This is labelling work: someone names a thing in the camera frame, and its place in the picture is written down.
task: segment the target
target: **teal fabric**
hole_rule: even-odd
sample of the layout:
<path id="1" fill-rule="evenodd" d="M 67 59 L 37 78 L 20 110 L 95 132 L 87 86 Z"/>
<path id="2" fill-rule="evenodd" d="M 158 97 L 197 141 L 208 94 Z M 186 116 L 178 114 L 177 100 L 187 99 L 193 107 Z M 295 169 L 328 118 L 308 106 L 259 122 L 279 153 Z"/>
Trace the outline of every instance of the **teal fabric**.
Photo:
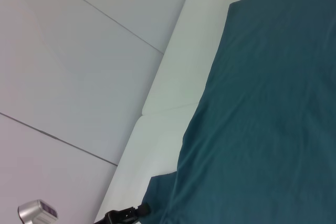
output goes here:
<path id="1" fill-rule="evenodd" d="M 230 5 L 169 184 L 142 224 L 336 223 L 336 0 Z"/>

